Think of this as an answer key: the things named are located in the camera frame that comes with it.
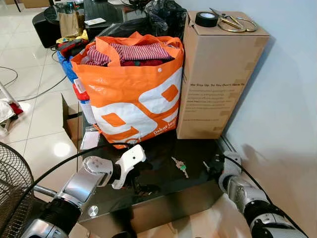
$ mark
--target orange shopping bag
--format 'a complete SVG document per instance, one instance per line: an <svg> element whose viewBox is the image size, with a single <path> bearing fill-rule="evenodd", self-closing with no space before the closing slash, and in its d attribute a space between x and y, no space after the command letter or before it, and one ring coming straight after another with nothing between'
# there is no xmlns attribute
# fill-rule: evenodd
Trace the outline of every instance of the orange shopping bag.
<svg viewBox="0 0 317 238"><path fill-rule="evenodd" d="M120 56L111 43L160 43L174 59L158 66L120 66ZM80 64L92 45L109 56L107 67ZM71 60L90 97L96 122L109 142L134 144L176 128L183 57L178 38L135 32L129 38L97 37Z"/></svg>

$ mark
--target cardboard box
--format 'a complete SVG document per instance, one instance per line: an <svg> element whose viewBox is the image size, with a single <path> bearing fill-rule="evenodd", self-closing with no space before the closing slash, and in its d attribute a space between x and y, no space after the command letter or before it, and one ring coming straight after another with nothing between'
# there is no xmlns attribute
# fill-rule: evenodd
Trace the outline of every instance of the cardboard box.
<svg viewBox="0 0 317 238"><path fill-rule="evenodd" d="M68 105L62 95L62 109L63 109L63 128L68 137L72 140L77 150L80 147L81 140L83 139L82 119L81 115L69 115Z"/></svg>
<svg viewBox="0 0 317 238"><path fill-rule="evenodd" d="M233 33L218 26L195 24L197 11L188 12L185 31L185 63L178 139L220 137L263 49L269 34ZM242 12L226 12L248 18Z"/></svg>
<svg viewBox="0 0 317 238"><path fill-rule="evenodd" d="M50 6L49 0L22 0L25 8Z"/></svg>
<svg viewBox="0 0 317 238"><path fill-rule="evenodd" d="M10 4L15 4L14 0L4 0L5 4L10 5Z"/></svg>

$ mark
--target keychain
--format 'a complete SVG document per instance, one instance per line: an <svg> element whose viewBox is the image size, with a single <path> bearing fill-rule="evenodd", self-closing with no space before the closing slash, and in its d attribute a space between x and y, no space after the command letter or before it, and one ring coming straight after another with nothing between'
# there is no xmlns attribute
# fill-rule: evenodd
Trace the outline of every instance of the keychain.
<svg viewBox="0 0 317 238"><path fill-rule="evenodd" d="M186 177L187 179L189 179L189 176L188 176L188 174L187 174L187 172L186 172L186 165L184 164L184 162L178 161L178 160L175 159L174 157L171 157L171 158L173 159L173 161L175 161L176 167L179 168L181 171L183 171L184 174L185 174L185 177Z"/></svg>

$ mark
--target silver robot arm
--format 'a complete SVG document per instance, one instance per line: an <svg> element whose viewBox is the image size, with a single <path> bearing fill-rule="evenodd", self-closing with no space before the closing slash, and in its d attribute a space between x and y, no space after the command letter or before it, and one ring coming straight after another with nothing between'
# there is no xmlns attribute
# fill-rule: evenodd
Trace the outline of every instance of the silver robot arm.
<svg viewBox="0 0 317 238"><path fill-rule="evenodd" d="M237 153L225 152L224 155L241 164ZM262 190L241 177L240 168L226 158L218 183L247 220L253 238L307 238L286 220L279 208L269 203Z"/></svg>
<svg viewBox="0 0 317 238"><path fill-rule="evenodd" d="M140 145L123 153L114 166L110 160L87 157L83 167L47 204L41 216L32 222L21 238L68 238L96 188L108 183L114 189L122 188L129 171L145 159Z"/></svg>

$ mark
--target black tape roll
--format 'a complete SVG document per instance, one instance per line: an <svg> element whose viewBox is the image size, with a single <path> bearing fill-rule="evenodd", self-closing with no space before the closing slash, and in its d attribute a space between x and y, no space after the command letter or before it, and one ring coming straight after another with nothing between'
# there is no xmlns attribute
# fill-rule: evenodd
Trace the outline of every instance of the black tape roll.
<svg viewBox="0 0 317 238"><path fill-rule="evenodd" d="M215 27L218 22L218 16L211 12L201 11L196 14L195 23L204 27Z"/></svg>

